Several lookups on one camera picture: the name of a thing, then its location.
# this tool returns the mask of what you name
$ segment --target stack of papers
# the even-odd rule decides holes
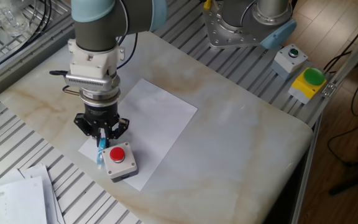
[[[45,166],[14,169],[0,179],[0,223],[65,223]]]

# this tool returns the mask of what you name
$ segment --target white control box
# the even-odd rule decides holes
[[[298,47],[290,44],[279,50],[274,58],[272,69],[284,80],[291,78],[308,59]]]
[[[113,182],[124,180],[139,173],[128,142],[103,150],[103,161],[107,174]]]

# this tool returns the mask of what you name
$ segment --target blue object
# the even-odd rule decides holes
[[[112,11],[116,0],[72,0],[71,16],[77,22],[96,21]]]
[[[153,31],[164,26],[168,17],[168,6],[166,0],[152,0],[152,3],[153,16],[149,31]]]
[[[98,148],[98,156],[96,158],[96,163],[98,164],[98,169],[102,168],[103,165],[103,150],[106,148],[106,138],[101,138]]]
[[[261,46],[266,49],[274,49],[280,46],[284,41],[286,41],[292,32],[296,28],[296,21],[290,19],[286,24],[282,25],[276,31],[272,32],[268,37],[261,41]]]

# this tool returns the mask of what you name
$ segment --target clear plastic container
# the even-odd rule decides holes
[[[29,28],[29,20],[13,2],[0,0],[0,25],[11,36],[22,35]]]

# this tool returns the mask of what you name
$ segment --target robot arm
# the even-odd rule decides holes
[[[128,128],[120,118],[117,99],[120,78],[117,63],[124,61],[124,49],[116,37],[154,30],[167,20],[165,0],[72,0],[75,40],[69,40],[73,60],[65,75],[67,85],[80,88],[85,112],[76,115],[75,124],[97,139],[117,139]]]

